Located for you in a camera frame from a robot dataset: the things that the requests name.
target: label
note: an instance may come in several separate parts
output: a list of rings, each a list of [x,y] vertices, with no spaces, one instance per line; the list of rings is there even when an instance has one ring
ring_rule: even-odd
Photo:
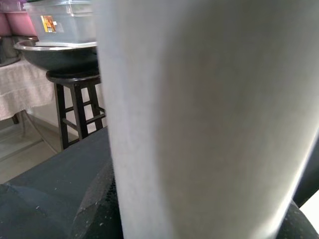
[[[48,33],[56,33],[56,21],[53,20],[52,16],[41,16],[44,31]]]

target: white tablecloth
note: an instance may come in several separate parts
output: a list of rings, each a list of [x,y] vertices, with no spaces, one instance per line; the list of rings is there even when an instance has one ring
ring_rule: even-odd
[[[26,60],[0,67],[0,120],[54,100],[54,87],[45,73]]]

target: white cylinder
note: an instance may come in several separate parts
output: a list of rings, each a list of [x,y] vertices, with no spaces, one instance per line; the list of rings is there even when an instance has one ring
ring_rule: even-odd
[[[95,0],[125,239],[271,239],[319,125],[319,1]]]

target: black chair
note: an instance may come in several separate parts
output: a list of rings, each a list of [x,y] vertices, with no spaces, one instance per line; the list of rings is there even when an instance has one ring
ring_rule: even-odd
[[[71,74],[49,71],[46,77],[54,83],[62,149],[86,138],[89,135],[87,125],[95,123],[96,130],[103,128],[102,118],[106,116],[105,110],[99,106],[95,89],[95,85],[101,83],[98,69]],[[68,87],[71,91],[73,106],[69,108],[65,107],[64,87]],[[87,102],[83,102],[81,92],[83,88],[87,88],[89,93],[90,100]],[[86,120],[84,107],[88,105],[91,105],[93,118]],[[66,113],[70,111],[74,111],[76,124],[66,118]],[[78,139],[69,142],[67,126],[78,132]]]

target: black stool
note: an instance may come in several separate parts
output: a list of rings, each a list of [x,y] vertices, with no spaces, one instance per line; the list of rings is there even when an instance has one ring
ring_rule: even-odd
[[[49,71],[46,73],[46,77],[54,83],[62,149],[66,149],[87,137],[89,135],[88,124],[95,123],[96,130],[103,128],[102,118],[105,117],[105,110],[99,107],[95,89],[95,85],[101,83],[98,69],[74,74],[62,74]],[[71,91],[73,106],[69,108],[65,107],[64,87],[68,87]],[[83,88],[88,89],[90,100],[87,102],[83,102],[81,92]],[[93,118],[86,120],[84,107],[88,105],[92,107]],[[70,111],[74,111],[76,125],[66,119],[66,113]],[[70,126],[78,132],[78,139],[69,142],[67,126]]]

